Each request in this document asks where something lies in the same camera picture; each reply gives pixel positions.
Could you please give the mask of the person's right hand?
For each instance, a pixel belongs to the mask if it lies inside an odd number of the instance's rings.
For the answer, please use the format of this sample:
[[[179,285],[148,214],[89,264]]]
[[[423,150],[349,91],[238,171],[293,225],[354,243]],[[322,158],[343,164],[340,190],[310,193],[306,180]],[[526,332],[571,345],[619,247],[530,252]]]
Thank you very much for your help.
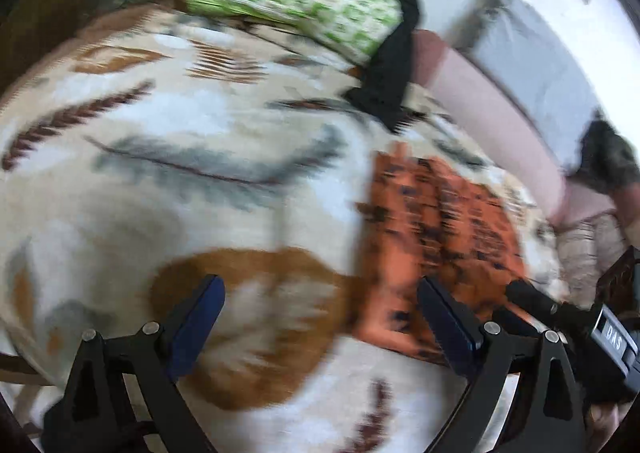
[[[615,433],[626,417],[631,402],[622,404],[593,404],[586,414],[587,451],[597,453]]]

